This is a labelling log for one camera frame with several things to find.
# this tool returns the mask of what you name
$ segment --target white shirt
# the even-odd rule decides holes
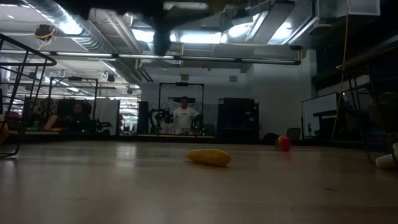
[[[182,129],[190,129],[192,120],[198,116],[198,112],[192,108],[187,107],[186,109],[177,108],[175,109],[173,116],[177,120],[176,134],[182,134]]]

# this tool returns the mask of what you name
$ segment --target white wall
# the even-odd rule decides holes
[[[317,96],[311,82],[316,74],[315,51],[307,51],[302,66],[253,65],[246,74],[246,96],[259,103],[260,138],[301,128],[302,101]]]
[[[141,86],[141,100],[158,102],[159,84],[146,83]],[[162,86],[161,101],[167,101],[168,97],[187,96],[201,101],[201,86]],[[215,86],[205,85],[205,104],[218,104],[219,98],[245,98],[245,88],[243,86]]]
[[[246,79],[245,73],[241,73],[240,69],[226,69],[226,68],[168,68],[162,70],[161,68],[149,67],[146,68],[147,73],[156,82],[180,82],[180,74],[189,75],[189,83],[204,83],[206,86],[244,86]],[[237,77],[236,83],[229,82],[229,76]]]

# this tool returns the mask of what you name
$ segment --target man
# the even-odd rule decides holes
[[[173,116],[177,124],[176,134],[183,134],[189,131],[192,121],[199,115],[197,111],[188,107],[188,97],[181,98],[181,107],[175,109]]]

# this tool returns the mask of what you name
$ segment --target chair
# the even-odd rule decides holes
[[[292,141],[300,140],[301,129],[300,128],[289,128],[286,132],[286,137]]]

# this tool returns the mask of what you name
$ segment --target floor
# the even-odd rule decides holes
[[[193,164],[191,149],[221,149],[233,161]],[[0,160],[7,224],[397,221],[398,175],[352,149],[58,142]]]

